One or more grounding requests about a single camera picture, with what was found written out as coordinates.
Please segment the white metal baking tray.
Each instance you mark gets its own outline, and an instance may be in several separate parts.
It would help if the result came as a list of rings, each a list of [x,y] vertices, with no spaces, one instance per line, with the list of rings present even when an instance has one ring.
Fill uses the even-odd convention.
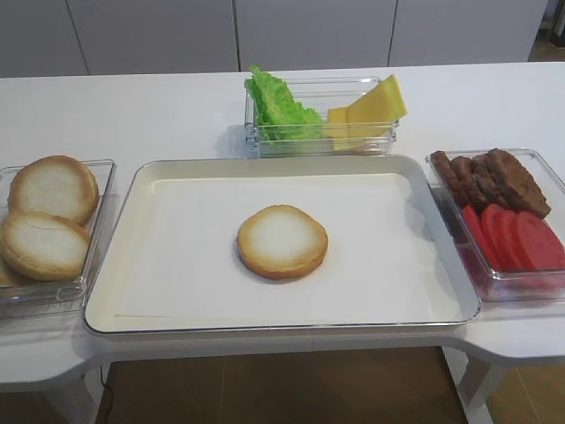
[[[275,282],[240,260],[240,225],[273,205],[325,228],[313,273]],[[407,156],[175,160],[136,172],[85,320],[106,334],[453,326],[480,307]]]

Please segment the front large brown meat patty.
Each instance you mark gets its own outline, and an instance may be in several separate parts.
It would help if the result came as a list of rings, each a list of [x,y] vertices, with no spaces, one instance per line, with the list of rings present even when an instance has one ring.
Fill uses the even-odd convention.
[[[510,208],[529,211],[539,218],[551,212],[532,174],[509,152],[494,148],[486,154],[486,166]]]

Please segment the clear left bun container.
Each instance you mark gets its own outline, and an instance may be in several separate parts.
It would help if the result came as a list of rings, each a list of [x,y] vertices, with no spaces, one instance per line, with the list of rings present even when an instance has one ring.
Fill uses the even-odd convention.
[[[1,263],[1,318],[15,319],[80,310],[94,286],[107,252],[119,196],[115,193],[116,164],[110,159],[86,161],[99,189],[97,209],[86,223],[91,236],[81,273],[72,280],[41,282],[22,276]]]

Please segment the clear lettuce cheese container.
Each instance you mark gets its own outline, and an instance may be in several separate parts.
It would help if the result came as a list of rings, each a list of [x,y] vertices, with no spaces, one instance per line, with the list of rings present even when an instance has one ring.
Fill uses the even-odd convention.
[[[347,107],[381,84],[375,76],[285,80],[293,99],[320,116],[319,125],[263,125],[251,93],[245,99],[245,139],[258,157],[296,155],[387,155],[399,123],[358,125],[329,122],[329,112]]]

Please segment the rear red tomato slice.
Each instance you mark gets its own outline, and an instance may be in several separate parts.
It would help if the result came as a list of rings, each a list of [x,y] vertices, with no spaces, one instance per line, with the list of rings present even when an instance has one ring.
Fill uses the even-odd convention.
[[[474,208],[468,204],[463,208],[463,218],[473,237],[475,238],[480,250],[482,251],[483,255],[486,258],[491,269],[501,270],[500,263],[491,248],[490,244],[487,242],[486,237],[482,231],[482,226],[479,220],[477,213],[475,212]]]

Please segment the bun half in container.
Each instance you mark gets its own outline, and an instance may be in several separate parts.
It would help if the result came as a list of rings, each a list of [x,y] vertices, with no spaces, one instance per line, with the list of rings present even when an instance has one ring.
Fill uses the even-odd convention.
[[[12,212],[1,226],[1,255],[15,271],[38,281],[78,277],[90,234],[61,216]]]
[[[11,212],[42,212],[84,226],[95,212],[99,189],[87,166],[66,155],[43,157],[19,170],[11,182]]]

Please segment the front red tomato slice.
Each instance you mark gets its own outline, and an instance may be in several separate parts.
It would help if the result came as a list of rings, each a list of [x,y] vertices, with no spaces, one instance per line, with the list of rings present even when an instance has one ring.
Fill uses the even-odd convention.
[[[564,269],[564,246],[544,220],[528,211],[519,212],[512,231],[526,270]]]

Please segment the green lettuce in container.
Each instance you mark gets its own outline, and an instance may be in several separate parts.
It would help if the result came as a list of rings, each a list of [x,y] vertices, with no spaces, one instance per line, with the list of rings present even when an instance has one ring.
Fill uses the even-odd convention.
[[[254,101],[255,123],[268,141],[318,140],[322,138],[321,115],[294,99],[288,84],[259,66],[249,67],[252,77],[245,87]]]

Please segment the large yellow cheese slice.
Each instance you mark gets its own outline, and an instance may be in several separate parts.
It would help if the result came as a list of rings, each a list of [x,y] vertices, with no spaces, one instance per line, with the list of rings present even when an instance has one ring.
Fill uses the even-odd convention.
[[[381,137],[406,114],[396,76],[391,74],[346,108],[349,136]]]

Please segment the leftmost brown meat patty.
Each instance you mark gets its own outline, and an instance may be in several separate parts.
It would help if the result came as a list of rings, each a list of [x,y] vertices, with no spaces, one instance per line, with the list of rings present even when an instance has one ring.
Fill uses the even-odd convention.
[[[460,208],[465,208],[469,204],[469,198],[463,185],[451,168],[451,162],[444,151],[438,150],[431,154],[431,163],[438,175],[449,189],[454,201]]]

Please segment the red tomato slice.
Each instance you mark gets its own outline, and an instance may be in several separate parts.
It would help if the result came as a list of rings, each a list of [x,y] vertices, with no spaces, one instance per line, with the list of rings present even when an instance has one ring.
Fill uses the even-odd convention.
[[[475,212],[474,208],[468,204],[463,208],[463,218],[473,237],[475,238],[480,250],[482,251],[483,255],[486,258],[491,269],[501,270],[500,263],[491,248],[490,244],[487,242],[486,237],[482,231],[482,226],[479,220],[477,213]]]
[[[482,230],[500,263],[500,270],[504,272],[524,270],[510,230],[516,216],[517,213],[513,210],[502,208],[494,203],[486,207],[481,214]]]
[[[544,220],[528,211],[519,212],[512,231],[526,270],[564,269],[564,246]]]

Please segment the bun half on tray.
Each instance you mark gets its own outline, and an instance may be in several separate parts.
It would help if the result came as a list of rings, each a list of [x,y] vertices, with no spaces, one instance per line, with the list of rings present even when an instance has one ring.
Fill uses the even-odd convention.
[[[274,205],[246,219],[237,233],[244,265],[271,280],[306,276],[323,262],[328,250],[325,228],[299,208]]]

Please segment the white parchment paper sheet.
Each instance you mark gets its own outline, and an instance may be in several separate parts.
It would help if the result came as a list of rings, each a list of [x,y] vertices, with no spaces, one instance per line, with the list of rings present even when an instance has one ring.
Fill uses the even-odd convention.
[[[327,231],[312,274],[256,276],[235,248],[243,221],[272,205],[304,210]],[[117,314],[185,318],[193,327],[425,320],[436,254],[400,175],[172,179],[153,183],[128,249]]]

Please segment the small yellow cheese slice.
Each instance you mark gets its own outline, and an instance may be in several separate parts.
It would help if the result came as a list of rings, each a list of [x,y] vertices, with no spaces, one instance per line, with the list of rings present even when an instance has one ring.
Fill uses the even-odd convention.
[[[331,125],[346,125],[348,123],[347,107],[328,110],[328,123]]]

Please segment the clear right patty tomato container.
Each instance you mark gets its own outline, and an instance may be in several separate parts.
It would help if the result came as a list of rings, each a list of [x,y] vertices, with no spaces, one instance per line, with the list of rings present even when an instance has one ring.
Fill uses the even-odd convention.
[[[512,154],[529,172],[546,197],[551,212],[540,218],[552,229],[564,246],[564,183],[541,156],[528,149],[503,149]],[[444,151],[448,159],[487,154],[489,150]],[[479,297],[486,301],[514,301],[529,299],[561,299],[564,296],[564,269],[504,272],[491,269],[480,250],[469,226],[463,218],[463,209],[454,201],[449,189],[431,163],[430,188],[442,218],[454,240],[456,251]]]

